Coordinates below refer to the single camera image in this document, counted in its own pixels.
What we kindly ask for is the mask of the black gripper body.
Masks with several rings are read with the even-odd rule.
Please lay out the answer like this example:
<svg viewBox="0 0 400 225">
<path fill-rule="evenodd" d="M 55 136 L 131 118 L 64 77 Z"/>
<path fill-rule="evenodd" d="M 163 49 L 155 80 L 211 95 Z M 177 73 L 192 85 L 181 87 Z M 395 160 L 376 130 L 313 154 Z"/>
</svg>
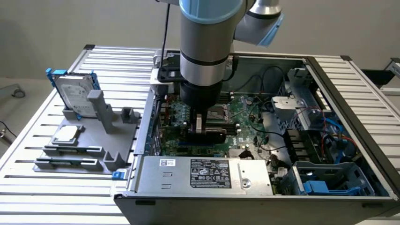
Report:
<svg viewBox="0 0 400 225">
<path fill-rule="evenodd" d="M 223 82 L 211 86 L 197 86 L 188 81 L 180 83 L 180 98 L 189 107 L 189 114 L 204 114 L 220 99 Z"/>
</svg>

